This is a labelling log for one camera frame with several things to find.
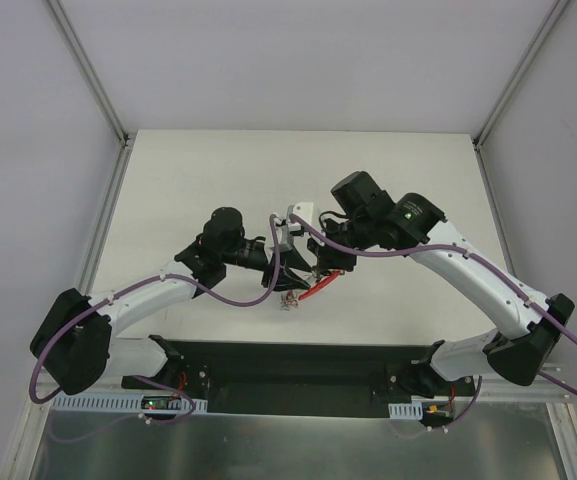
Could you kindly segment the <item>red-handled metal key organizer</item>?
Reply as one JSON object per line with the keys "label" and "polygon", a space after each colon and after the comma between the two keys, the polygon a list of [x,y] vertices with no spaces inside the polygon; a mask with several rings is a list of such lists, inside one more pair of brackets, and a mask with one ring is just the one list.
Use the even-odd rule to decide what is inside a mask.
{"label": "red-handled metal key organizer", "polygon": [[279,308],[282,311],[297,309],[301,302],[321,292],[343,275],[344,272],[341,270],[331,270],[323,274],[311,276],[307,281],[306,288],[291,289],[283,292],[279,299]]}

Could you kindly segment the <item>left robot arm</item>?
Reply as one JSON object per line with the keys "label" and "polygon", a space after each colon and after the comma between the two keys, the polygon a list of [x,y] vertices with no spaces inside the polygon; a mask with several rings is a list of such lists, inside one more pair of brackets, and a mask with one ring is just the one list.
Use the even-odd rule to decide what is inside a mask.
{"label": "left robot arm", "polygon": [[[221,207],[192,243],[144,278],[95,295],[75,288],[61,292],[30,344],[36,359],[29,385],[33,401],[44,401],[37,394],[41,372],[47,372],[58,392],[67,395],[79,394],[108,377],[142,376],[156,388],[170,388],[179,377],[177,354],[152,334],[125,339],[125,330],[202,295],[235,308],[251,308],[275,292],[306,287],[307,282],[289,271],[294,238],[302,229],[291,215],[271,215],[268,223],[268,237],[248,239],[242,214]],[[217,293],[215,288],[230,266],[260,272],[263,293],[248,301]]]}

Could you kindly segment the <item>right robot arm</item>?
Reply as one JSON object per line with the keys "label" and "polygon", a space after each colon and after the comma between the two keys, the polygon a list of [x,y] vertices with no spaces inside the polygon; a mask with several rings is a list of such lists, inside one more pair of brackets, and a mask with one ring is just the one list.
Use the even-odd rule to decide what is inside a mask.
{"label": "right robot arm", "polygon": [[397,373],[402,390],[431,398],[454,381],[489,373],[519,386],[533,383],[574,311],[571,299],[547,296],[501,271],[418,193],[395,201],[367,172],[357,171],[331,194],[345,218],[324,221],[326,239],[308,242],[320,269],[350,272],[359,252],[397,251],[447,281],[494,325],[480,336],[433,343],[421,360]]}

